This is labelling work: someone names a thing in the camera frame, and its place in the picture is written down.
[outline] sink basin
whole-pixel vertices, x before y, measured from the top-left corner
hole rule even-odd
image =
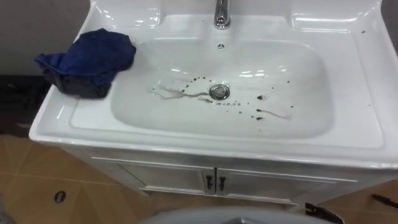
[[[128,35],[134,65],[103,100],[52,87],[30,137],[396,168],[398,60],[381,2],[318,2],[231,0],[231,27],[218,30],[215,0],[92,1],[80,33]],[[214,99],[214,86],[229,96]]]
[[[128,125],[234,138],[307,138],[333,124],[327,70],[306,45],[155,39],[137,49],[134,68],[119,74],[111,100],[115,118]],[[231,94],[218,101],[208,93],[220,83]]]

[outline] wall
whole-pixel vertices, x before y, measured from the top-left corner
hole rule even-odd
[[[34,57],[65,51],[89,8],[89,0],[0,1],[0,75],[40,75]]]

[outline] floor tile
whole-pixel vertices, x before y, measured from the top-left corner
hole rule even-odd
[[[68,223],[81,184],[69,180],[17,176],[5,196],[6,210],[18,224]],[[54,196],[65,191],[56,203]]]
[[[72,215],[69,219],[70,224],[102,224],[98,212],[92,205],[90,198],[82,187],[77,196]]]
[[[169,210],[178,208],[200,208],[200,207],[218,207],[218,206],[251,206],[262,207],[274,210],[282,210],[283,205],[265,202],[253,202],[248,200],[235,200],[219,197],[206,197],[198,195],[167,194],[154,192],[151,197],[152,211]]]
[[[98,219],[104,224],[137,223],[137,215],[149,209],[150,203],[140,200],[138,197],[141,196],[138,194],[126,195],[122,187],[118,185],[83,183],[83,188],[92,207],[97,211]]]
[[[0,135],[0,172],[18,173],[31,145],[27,138]]]
[[[0,174],[0,195],[6,195],[11,182],[14,180],[14,174]]]
[[[333,209],[346,224],[398,224],[398,215],[390,213]]]
[[[115,180],[62,149],[38,143],[33,143],[19,173],[40,177],[117,184]]]
[[[398,179],[323,202],[321,206],[357,211],[398,213],[398,209],[385,206],[373,200],[372,194],[379,194],[398,202]]]

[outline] faucet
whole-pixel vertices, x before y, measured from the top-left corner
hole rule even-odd
[[[214,26],[217,29],[225,30],[231,25],[229,11],[231,9],[230,0],[216,0],[216,13],[214,15]]]

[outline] sink drain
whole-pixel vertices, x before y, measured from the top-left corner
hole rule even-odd
[[[223,84],[213,85],[210,88],[210,96],[215,100],[225,100],[229,97],[229,87]]]

